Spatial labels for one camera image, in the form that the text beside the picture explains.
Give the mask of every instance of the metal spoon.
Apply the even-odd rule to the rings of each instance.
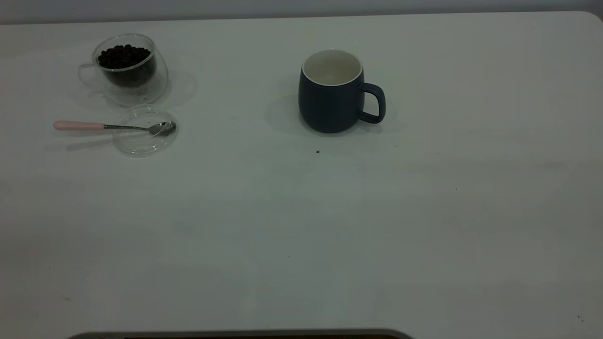
[[[141,130],[147,131],[152,135],[156,135],[158,133],[161,135],[168,135],[176,131],[176,123],[174,121],[164,121],[145,128],[138,126],[105,125],[100,122],[59,120],[54,122],[54,129],[60,131]]]

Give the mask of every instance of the ceramic mug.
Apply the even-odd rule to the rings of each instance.
[[[102,67],[98,57],[115,46],[131,45],[151,52],[138,64],[119,69]],[[78,78],[114,102],[128,107],[155,101],[168,84],[168,70],[155,43],[142,34],[122,34],[101,42],[92,52],[92,62],[78,69]]]
[[[347,130],[358,119],[378,124],[385,117],[385,95],[364,82],[362,63],[351,53],[328,49],[310,55],[301,67],[298,103],[301,116],[323,133]],[[364,93],[377,97],[379,116],[363,112]]]

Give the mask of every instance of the glass cup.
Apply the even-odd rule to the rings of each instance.
[[[134,66],[118,69],[102,67],[98,62],[101,53],[120,45],[146,48],[151,54]],[[155,43],[142,34],[122,34],[101,42],[92,53],[92,63],[82,64],[77,74],[86,86],[127,107],[155,101],[168,84],[168,69],[161,53]]]

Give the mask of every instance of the wall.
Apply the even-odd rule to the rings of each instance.
[[[0,0],[0,23],[587,10],[600,0]]]

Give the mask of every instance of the mug rim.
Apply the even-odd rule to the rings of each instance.
[[[148,57],[146,57],[146,58],[145,58],[145,60],[143,60],[143,61],[141,61],[141,62],[137,63],[136,65],[133,65],[133,66],[130,66],[130,67],[126,67],[126,68],[106,68],[106,67],[102,67],[102,66],[101,66],[101,65],[98,63],[98,60],[97,60],[97,59],[94,57],[94,55],[96,54],[96,51],[97,51],[97,50],[98,50],[98,49],[101,47],[101,45],[105,44],[106,42],[109,42],[109,41],[111,41],[111,40],[113,40],[113,39],[117,39],[117,38],[119,38],[119,37],[124,37],[124,36],[140,36],[140,37],[143,37],[144,39],[149,40],[149,42],[151,43],[151,47],[152,47],[152,49],[153,49],[153,50],[152,50],[152,51],[151,51],[151,53],[148,55]],[[142,65],[143,63],[147,62],[147,61],[148,61],[150,58],[152,58],[152,57],[155,55],[155,51],[156,51],[156,50],[157,50],[157,47],[155,47],[155,41],[153,41],[153,40],[152,40],[151,38],[149,38],[148,36],[143,35],[143,34],[139,34],[139,33],[124,33],[124,34],[120,34],[120,35],[117,35],[117,36],[112,36],[112,37],[110,37],[110,38],[108,38],[108,39],[103,40],[101,43],[99,43],[99,44],[96,46],[96,48],[94,49],[94,51],[92,51],[92,63],[93,63],[93,64],[94,64],[96,67],[98,67],[98,68],[100,68],[100,69],[102,69],[103,71],[106,71],[106,72],[123,72],[123,71],[129,71],[129,70],[134,69],[134,68],[136,68],[136,67],[138,67],[138,66]]]
[[[353,77],[351,80],[349,80],[349,81],[347,81],[347,82],[345,82],[345,83],[341,83],[341,84],[322,84],[322,83],[317,83],[316,81],[314,81],[314,80],[312,80],[310,77],[308,77],[308,75],[306,74],[306,70],[305,70],[305,67],[304,67],[304,66],[306,66],[306,62],[308,62],[308,60],[309,60],[311,57],[315,56],[315,55],[316,55],[316,54],[318,54],[318,53],[322,53],[322,52],[326,52],[326,51],[337,51],[337,52],[343,52],[343,53],[345,53],[345,54],[350,55],[351,57],[353,57],[354,59],[356,59],[356,61],[357,61],[357,62],[358,62],[358,64],[360,65],[360,71],[358,71],[358,74],[356,74],[356,76],[355,76],[355,77]],[[343,50],[343,49],[338,49],[338,48],[329,48],[329,49],[323,49],[322,51],[318,51],[318,52],[312,53],[312,54],[311,54],[309,57],[307,57],[307,58],[306,58],[306,60],[304,60],[304,61],[303,61],[303,63],[301,64],[301,66],[302,66],[302,67],[301,67],[301,69],[302,69],[302,70],[301,70],[301,72],[302,72],[303,76],[304,76],[304,77],[306,77],[306,79],[310,80],[311,82],[313,82],[313,83],[315,83],[315,84],[317,84],[317,85],[320,85],[320,86],[327,86],[327,87],[337,87],[337,86],[343,86],[343,85],[349,84],[349,83],[351,83],[351,82],[355,81],[356,79],[358,79],[358,77],[359,77],[359,76],[362,74],[362,72],[364,71],[364,66],[362,65],[362,61],[360,61],[360,59],[359,59],[357,56],[355,56],[354,54],[352,54],[352,53],[350,53],[350,52],[348,52],[348,51],[345,51],[345,50]]]

